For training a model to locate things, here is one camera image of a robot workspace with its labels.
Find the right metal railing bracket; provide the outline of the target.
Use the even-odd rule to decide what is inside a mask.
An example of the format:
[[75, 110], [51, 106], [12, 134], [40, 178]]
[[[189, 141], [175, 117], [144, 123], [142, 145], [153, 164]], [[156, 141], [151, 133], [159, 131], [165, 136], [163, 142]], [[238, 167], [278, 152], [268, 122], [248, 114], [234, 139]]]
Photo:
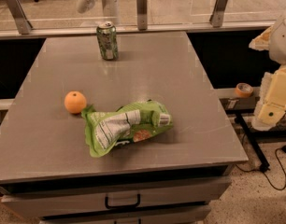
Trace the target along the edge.
[[222, 27], [228, 0], [216, 0], [209, 22], [214, 28]]

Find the lower grey drawer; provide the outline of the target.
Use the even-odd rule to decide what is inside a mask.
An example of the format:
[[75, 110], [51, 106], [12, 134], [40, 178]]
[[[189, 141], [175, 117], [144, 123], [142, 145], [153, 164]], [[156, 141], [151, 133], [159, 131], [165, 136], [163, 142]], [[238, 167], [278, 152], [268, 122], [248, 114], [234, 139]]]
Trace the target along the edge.
[[44, 219], [39, 224], [191, 224], [203, 220], [209, 212], [208, 205], [187, 205], [87, 217]]

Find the orange tape roll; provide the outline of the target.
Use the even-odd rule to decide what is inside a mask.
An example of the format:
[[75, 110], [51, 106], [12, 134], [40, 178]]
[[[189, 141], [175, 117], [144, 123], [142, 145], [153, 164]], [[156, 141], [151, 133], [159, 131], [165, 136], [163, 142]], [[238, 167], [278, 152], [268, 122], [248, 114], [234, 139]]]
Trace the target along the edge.
[[247, 83], [238, 83], [235, 92], [238, 97], [248, 98], [253, 94], [253, 87]]

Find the left metal railing bracket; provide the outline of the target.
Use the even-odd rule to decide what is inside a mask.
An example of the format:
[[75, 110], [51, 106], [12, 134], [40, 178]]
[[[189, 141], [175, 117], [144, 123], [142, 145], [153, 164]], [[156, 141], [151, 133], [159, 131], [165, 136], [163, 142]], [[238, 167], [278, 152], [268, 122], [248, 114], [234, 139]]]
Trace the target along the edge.
[[21, 7], [19, 0], [5, 0], [10, 10], [10, 13], [15, 21], [18, 32], [21, 35], [29, 35], [33, 27], [31, 23], [27, 20], [26, 15]]

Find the grey drawer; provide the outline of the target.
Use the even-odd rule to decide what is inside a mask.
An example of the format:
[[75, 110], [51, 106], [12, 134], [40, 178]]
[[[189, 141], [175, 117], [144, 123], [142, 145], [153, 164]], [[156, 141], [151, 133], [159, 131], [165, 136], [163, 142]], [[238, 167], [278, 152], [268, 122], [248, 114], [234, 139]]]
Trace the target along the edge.
[[209, 212], [208, 205], [187, 205], [87, 217], [44, 219], [39, 224], [191, 224], [203, 220]]
[[230, 186], [228, 176], [6, 195], [2, 204], [22, 217], [51, 217], [121, 208], [210, 202]]

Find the metal railing bracket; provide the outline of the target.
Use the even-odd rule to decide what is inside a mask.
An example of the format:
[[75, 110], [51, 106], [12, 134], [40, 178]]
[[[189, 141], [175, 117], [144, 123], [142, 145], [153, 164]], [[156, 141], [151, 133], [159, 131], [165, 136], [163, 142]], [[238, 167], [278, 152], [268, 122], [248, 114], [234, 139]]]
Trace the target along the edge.
[[137, 28], [142, 31], [148, 28], [147, 0], [136, 0]]
[[214, 28], [222, 27], [228, 0], [216, 0], [209, 22]]
[[18, 32], [21, 35], [29, 35], [33, 27], [31, 23], [27, 20], [26, 15], [21, 7], [19, 0], [5, 0], [10, 10], [10, 13], [15, 21]]

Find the upper grey drawer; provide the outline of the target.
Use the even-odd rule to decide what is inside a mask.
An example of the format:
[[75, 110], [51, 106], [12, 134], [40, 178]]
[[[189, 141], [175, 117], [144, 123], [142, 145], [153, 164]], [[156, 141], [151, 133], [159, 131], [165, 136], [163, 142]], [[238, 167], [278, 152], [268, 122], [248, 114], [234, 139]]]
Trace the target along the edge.
[[210, 202], [230, 186], [228, 176], [6, 195], [2, 204], [22, 217], [51, 217], [121, 208]]

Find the middle metal railing bracket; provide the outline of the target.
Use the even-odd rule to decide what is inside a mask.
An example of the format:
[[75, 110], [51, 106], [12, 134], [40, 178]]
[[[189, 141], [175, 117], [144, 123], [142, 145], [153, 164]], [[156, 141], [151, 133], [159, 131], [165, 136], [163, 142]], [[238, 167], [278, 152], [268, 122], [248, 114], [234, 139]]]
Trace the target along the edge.
[[147, 0], [136, 0], [137, 28], [142, 31], [148, 28]]

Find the green soda can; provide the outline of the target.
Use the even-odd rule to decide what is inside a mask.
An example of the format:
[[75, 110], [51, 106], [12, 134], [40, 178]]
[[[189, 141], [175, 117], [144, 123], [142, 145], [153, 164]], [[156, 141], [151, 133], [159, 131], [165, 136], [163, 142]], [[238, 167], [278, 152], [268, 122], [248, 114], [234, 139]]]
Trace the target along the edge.
[[116, 27], [111, 21], [105, 21], [96, 28], [101, 56], [106, 61], [118, 59]]

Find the orange fruit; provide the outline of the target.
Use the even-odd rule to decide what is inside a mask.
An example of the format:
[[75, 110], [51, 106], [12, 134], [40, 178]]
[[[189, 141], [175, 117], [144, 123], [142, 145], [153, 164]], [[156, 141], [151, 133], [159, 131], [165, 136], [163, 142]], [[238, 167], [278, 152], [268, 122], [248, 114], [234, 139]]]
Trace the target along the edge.
[[65, 109], [71, 114], [80, 113], [87, 105], [85, 96], [79, 91], [71, 91], [64, 98]]

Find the black table leg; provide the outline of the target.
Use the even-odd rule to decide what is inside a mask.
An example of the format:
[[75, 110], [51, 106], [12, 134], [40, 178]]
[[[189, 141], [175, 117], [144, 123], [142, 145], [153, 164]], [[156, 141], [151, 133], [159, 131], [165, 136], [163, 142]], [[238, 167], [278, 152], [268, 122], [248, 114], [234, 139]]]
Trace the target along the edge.
[[269, 170], [270, 164], [267, 161], [265, 154], [263, 153], [263, 151], [259, 147], [259, 145], [258, 145], [255, 137], [253, 136], [252, 132], [250, 131], [250, 127], [247, 125], [246, 121], [243, 119], [243, 117], [240, 113], [236, 113], [235, 123], [238, 123], [242, 127], [244, 134], [246, 135], [246, 137], [250, 141], [250, 144], [251, 144], [253, 150], [255, 151], [257, 157], [259, 158], [259, 161], [261, 162], [261, 165], [259, 167], [259, 171], [262, 173], [265, 173], [266, 171]]

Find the green rice chip bag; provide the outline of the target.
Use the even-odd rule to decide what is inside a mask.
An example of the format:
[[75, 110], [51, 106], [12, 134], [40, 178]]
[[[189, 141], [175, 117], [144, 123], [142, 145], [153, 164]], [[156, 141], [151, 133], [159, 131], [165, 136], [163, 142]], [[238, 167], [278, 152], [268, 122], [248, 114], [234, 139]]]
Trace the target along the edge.
[[81, 111], [85, 142], [94, 158], [107, 155], [115, 146], [141, 142], [173, 127], [164, 105], [148, 100], [120, 107], [115, 112], [98, 112], [91, 105]]

